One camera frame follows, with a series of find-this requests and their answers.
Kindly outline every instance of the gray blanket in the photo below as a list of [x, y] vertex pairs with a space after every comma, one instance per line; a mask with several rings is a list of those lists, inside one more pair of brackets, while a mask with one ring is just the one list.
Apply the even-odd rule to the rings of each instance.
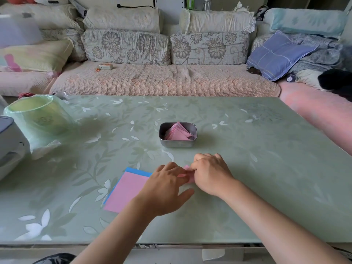
[[304, 69], [324, 72], [329, 69], [342, 68], [342, 44], [335, 39], [307, 34], [289, 34], [295, 44], [318, 47], [313, 53], [301, 58], [289, 72], [297, 73]]

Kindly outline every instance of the gray lid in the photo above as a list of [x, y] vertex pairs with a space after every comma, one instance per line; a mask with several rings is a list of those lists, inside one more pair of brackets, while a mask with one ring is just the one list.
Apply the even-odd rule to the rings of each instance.
[[0, 116], [0, 133], [13, 124], [13, 118]]

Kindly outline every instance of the forearm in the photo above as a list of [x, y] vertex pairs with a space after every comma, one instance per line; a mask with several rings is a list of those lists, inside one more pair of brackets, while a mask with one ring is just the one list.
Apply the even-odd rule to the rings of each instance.
[[72, 264], [122, 264], [154, 218], [145, 207], [133, 199]]
[[224, 184], [222, 198], [262, 240], [276, 263], [337, 264], [348, 261], [239, 181]]

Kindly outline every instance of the hand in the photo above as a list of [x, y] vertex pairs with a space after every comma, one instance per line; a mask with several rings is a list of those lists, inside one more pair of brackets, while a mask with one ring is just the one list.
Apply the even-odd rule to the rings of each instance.
[[170, 162], [166, 166], [159, 166], [145, 183], [137, 195], [141, 201], [149, 206], [154, 216], [161, 216], [178, 210], [194, 194], [194, 189], [187, 189], [178, 195], [179, 187], [189, 181], [187, 171]]
[[196, 185], [210, 195], [219, 197], [223, 186], [235, 180], [221, 155], [196, 154], [190, 168], [195, 170]]

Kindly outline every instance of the translucent plastic box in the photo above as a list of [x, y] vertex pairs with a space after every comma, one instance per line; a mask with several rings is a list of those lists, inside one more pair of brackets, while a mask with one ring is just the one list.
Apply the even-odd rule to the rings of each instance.
[[36, 44], [43, 39], [30, 13], [0, 14], [0, 34], [0, 48]]

